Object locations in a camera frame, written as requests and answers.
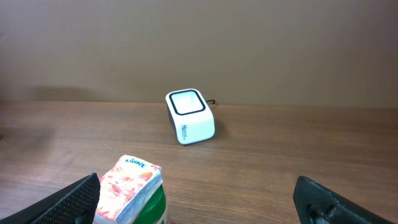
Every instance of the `wooden table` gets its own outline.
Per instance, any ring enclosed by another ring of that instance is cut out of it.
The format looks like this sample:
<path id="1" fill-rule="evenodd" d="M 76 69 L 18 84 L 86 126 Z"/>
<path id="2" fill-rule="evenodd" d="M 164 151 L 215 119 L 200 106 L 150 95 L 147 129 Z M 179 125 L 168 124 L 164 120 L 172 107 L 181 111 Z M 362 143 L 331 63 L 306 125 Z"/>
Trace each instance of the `wooden table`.
<path id="1" fill-rule="evenodd" d="M 163 167 L 174 224 L 298 223 L 306 175 L 398 222 L 398 110 L 216 106 L 216 135 L 181 146 L 165 104 L 0 105 L 0 218 L 123 154 Z"/>

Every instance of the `brown wall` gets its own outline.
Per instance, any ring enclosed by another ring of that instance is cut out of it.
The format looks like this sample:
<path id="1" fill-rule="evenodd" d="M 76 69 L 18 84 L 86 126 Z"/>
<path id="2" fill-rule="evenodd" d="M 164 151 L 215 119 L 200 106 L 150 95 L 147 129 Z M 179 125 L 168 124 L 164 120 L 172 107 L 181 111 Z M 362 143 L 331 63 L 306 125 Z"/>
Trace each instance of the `brown wall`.
<path id="1" fill-rule="evenodd" d="M 398 107 L 398 1 L 2 0 L 0 97 Z"/>

